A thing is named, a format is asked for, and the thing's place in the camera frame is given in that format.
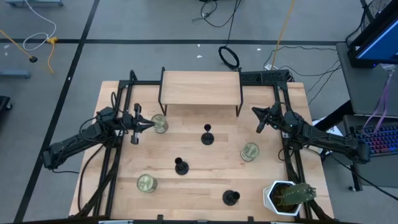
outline white hexagonal pot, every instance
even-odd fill
[[[287,212],[280,212],[276,209],[276,206],[274,205],[274,203],[271,200],[271,192],[274,189],[276,184],[279,183],[283,183],[283,184],[292,184],[295,185],[293,182],[291,181],[284,181],[284,180],[276,180],[274,181],[274,183],[272,185],[270,185],[269,187],[265,188],[264,190],[262,190],[262,201],[264,203],[264,206],[267,207],[269,210],[275,212],[278,215],[290,215],[290,216],[296,216],[301,208],[301,204],[298,205],[298,207],[292,212],[292,213],[287,213]]]

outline purple cable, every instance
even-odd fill
[[[380,117],[379,122],[377,122],[376,128],[374,128],[373,134],[375,134],[379,130],[380,125],[383,122],[383,119],[386,117],[386,113],[387,113],[387,109],[388,109],[388,91],[390,89],[391,78],[392,78],[392,73],[390,73],[388,76],[386,85],[384,86],[383,94],[380,97],[379,104],[377,105],[377,108],[374,110],[373,114],[368,118],[368,120],[366,121],[365,125],[362,128],[362,131],[365,135],[367,135],[364,132],[366,125],[374,117],[374,115],[376,115],[377,112],[379,112],[379,109],[381,109],[381,106],[382,106],[382,102],[384,102],[383,115]]]

